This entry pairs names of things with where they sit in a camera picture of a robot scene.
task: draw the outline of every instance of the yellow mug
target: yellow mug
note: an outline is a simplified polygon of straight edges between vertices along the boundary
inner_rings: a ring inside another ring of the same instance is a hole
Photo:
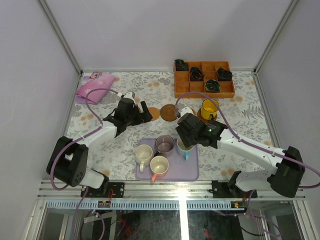
[[[217,100],[212,99],[216,103],[216,105],[219,107],[219,103]],[[206,99],[202,102],[201,106],[201,116],[206,120],[211,120],[211,115],[213,115],[213,118],[216,118],[218,114],[218,108],[209,100]]]

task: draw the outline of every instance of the purple cloth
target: purple cloth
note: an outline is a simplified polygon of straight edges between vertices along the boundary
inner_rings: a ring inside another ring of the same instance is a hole
[[[78,91],[76,91],[75,102],[77,104],[85,104],[86,103],[86,95],[88,92],[94,89],[109,89],[115,81],[115,77],[111,74],[95,71],[92,75],[84,76],[81,87]],[[107,94],[107,90],[99,90],[90,93],[88,97],[89,104],[97,105],[101,99]]]

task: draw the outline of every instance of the mug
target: mug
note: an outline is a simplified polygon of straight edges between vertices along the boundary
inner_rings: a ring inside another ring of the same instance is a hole
[[[168,135],[162,135],[155,141],[155,148],[157,152],[154,156],[161,155],[167,158],[173,153],[174,147],[175,141],[173,138]]]
[[[217,100],[211,99],[219,107]],[[206,99],[202,102],[201,106],[201,116],[206,120],[215,119],[218,114],[218,108],[216,107],[209,99]]]
[[[176,141],[177,150],[180,155],[184,157],[185,160],[189,160],[189,155],[193,149],[194,146],[185,147],[184,143],[182,142],[181,138],[178,138]]]
[[[151,159],[154,157],[154,150],[146,144],[140,145],[135,150],[135,161],[140,164],[140,172],[145,170],[145,166],[150,165]]]
[[[151,182],[155,182],[157,178],[164,177],[169,169],[169,162],[164,156],[155,156],[150,162],[150,168],[153,172]]]

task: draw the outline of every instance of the table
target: table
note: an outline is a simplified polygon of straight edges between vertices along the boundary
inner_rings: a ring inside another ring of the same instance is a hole
[[[173,72],[112,72],[111,74],[117,77],[111,88],[121,93],[134,91],[137,103],[145,101],[148,107],[161,109],[166,104],[176,102]],[[227,120],[239,134],[272,146],[252,73],[235,71],[233,82],[234,98],[218,99]],[[104,118],[117,107],[119,99],[120,97],[110,92],[98,105],[92,105],[92,109]],[[182,99],[178,107],[182,109],[188,106],[198,111],[202,101],[203,99]],[[160,135],[177,138],[175,130],[177,121],[167,122],[160,117],[156,121],[128,127],[125,132],[94,152],[88,159],[88,167],[106,174],[111,180],[136,180],[134,154],[140,139],[157,138]],[[219,114],[217,121],[224,123]],[[86,105],[76,103],[67,136],[78,138],[97,126],[98,120]],[[262,169],[259,165],[235,154],[201,145],[198,146],[198,159],[198,181],[229,180],[234,171],[251,172]]]

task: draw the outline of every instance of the wooden compartment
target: wooden compartment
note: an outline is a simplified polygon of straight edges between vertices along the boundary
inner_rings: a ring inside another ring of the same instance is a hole
[[[204,93],[210,98],[233,98],[236,94],[233,81],[219,81],[220,92],[206,92],[205,82],[210,79],[218,80],[217,70],[223,68],[230,71],[227,61],[186,61],[189,66],[189,71],[176,71],[174,65],[174,96],[180,97],[182,94],[195,91]],[[199,68],[204,73],[203,81],[190,81],[190,69],[192,67]],[[189,94],[184,96],[186,99],[203,99],[199,94]]]

